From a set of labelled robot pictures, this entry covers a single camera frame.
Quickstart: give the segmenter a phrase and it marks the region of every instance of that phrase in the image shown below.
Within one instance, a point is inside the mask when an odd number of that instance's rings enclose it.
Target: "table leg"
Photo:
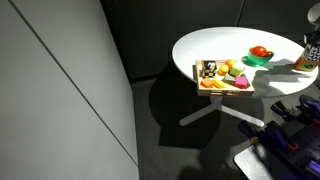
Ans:
[[[193,121],[196,121],[200,117],[202,117],[202,116],[204,116],[214,110],[219,110],[224,113],[230,114],[232,116],[238,117],[240,119],[246,120],[246,121],[248,121],[252,124],[255,124],[257,126],[260,126],[260,127],[264,126],[264,122],[261,121],[260,119],[254,118],[254,117],[249,116],[247,114],[241,113],[239,111],[236,111],[234,109],[231,109],[231,108],[228,108],[226,106],[221,105],[222,98],[223,98],[223,96],[210,96],[211,104],[209,106],[206,106],[206,107],[200,109],[199,111],[192,113],[189,116],[181,119],[180,125],[186,126],[186,125],[192,123]]]

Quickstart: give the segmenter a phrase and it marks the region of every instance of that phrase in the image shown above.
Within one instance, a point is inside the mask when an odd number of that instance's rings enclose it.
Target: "white panel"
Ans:
[[[99,0],[13,0],[137,163],[131,87]]]
[[[0,179],[138,180],[138,168],[0,1]]]

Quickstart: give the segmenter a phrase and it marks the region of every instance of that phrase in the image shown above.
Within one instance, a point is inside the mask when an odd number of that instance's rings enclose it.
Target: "wooden box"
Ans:
[[[252,96],[254,93],[254,88],[252,86],[252,82],[249,81],[250,86],[247,89],[227,89],[227,88],[205,88],[200,85],[201,81],[204,77],[202,77],[202,63],[203,61],[215,61],[217,65],[217,71],[219,67],[223,65],[226,60],[196,60],[196,64],[193,66],[194,68],[194,76],[197,81],[197,92],[199,96]],[[220,76],[216,73],[214,78],[218,78],[222,80],[224,76]]]

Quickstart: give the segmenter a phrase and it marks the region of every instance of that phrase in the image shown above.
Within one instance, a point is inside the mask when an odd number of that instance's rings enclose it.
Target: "white round table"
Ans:
[[[242,63],[241,60],[247,56],[249,48],[258,45],[272,50],[275,54],[263,67],[246,66],[246,76],[252,81],[255,89],[252,97],[292,94],[305,89],[317,78],[318,68],[312,72],[294,70],[294,63],[302,54],[303,47],[279,35],[249,28],[216,27],[192,32],[176,42],[172,56],[180,72],[196,82],[193,79],[193,65],[197,59],[234,59]],[[221,99],[221,96],[211,97],[213,105],[182,119],[180,124],[189,124],[206,113],[219,109],[249,122],[252,121],[258,126],[264,125],[256,118],[222,106]]]

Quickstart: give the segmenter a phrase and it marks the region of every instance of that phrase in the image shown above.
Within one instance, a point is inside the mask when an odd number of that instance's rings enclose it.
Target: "toy food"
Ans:
[[[223,82],[230,84],[230,85],[234,85],[234,82],[236,81],[236,77],[231,76],[229,73],[226,74],[224,76],[224,78],[222,79]]]
[[[202,64],[202,76],[203,77],[213,77],[217,70],[217,65],[214,61],[205,61]]]
[[[256,56],[264,57],[267,54],[267,49],[263,46],[256,46],[251,49],[251,53]]]
[[[225,64],[221,65],[218,71],[218,74],[220,76],[224,76],[229,72],[229,67]]]
[[[236,88],[234,86],[231,86],[231,85],[229,85],[229,84],[227,84],[227,83],[225,83],[225,82],[223,82],[223,81],[221,81],[221,80],[219,80],[217,78],[213,78],[212,81],[213,81],[214,86],[217,87],[217,88],[238,89],[238,88]]]
[[[237,61],[236,61],[236,60],[229,59],[229,60],[227,60],[227,61],[226,61],[226,63],[225,63],[225,64],[229,67],[229,69],[231,69],[231,68],[232,68],[232,66],[233,66],[235,63],[237,63]]]
[[[230,69],[229,74],[232,76],[241,76],[243,74],[244,68],[245,68],[244,65],[240,63],[236,63]]]
[[[272,57],[273,53],[271,51],[267,51],[267,49],[263,46],[256,46],[253,48],[250,48],[250,52],[259,57]]]
[[[237,76],[234,85],[240,89],[246,89],[249,87],[249,82],[245,76]]]
[[[214,86],[214,83],[209,78],[204,78],[200,84],[205,88],[213,88]]]

